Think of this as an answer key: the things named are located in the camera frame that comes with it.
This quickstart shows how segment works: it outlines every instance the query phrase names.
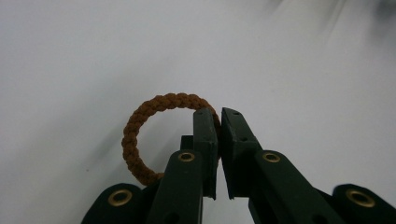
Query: rope ring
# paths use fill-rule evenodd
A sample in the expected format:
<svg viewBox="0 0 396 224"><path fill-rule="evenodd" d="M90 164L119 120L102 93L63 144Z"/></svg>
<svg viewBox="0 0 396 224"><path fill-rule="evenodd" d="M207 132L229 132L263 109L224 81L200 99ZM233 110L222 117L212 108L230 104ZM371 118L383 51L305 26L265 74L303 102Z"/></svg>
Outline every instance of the rope ring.
<svg viewBox="0 0 396 224"><path fill-rule="evenodd" d="M168 93L164 96L157 95L136 109L123 130L124 137L122 138L121 144L123 147L122 157L125 159L132 175L134 175L141 184L148 186L163 177L163 173L155 173L149 169L139 156L136 137L143 124L149 117L159 111L163 112L167 109L175 108L199 110L206 107L212 112L215 127L219 133L220 121L215 109L205 99L195 94Z"/></svg>

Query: white background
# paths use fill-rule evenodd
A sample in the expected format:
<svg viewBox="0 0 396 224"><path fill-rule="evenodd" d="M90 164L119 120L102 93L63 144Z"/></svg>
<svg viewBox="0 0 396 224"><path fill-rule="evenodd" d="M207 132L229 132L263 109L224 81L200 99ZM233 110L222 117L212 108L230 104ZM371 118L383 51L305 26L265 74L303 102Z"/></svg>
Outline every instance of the white background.
<svg viewBox="0 0 396 224"><path fill-rule="evenodd" d="M387 2L0 2L0 223L79 223L104 189L137 184L123 127L168 92L240 111L316 188L354 183L395 206ZM151 118L143 160L163 171L182 134L192 111ZM221 166L218 181L203 223L253 223L247 200L228 200Z"/></svg>

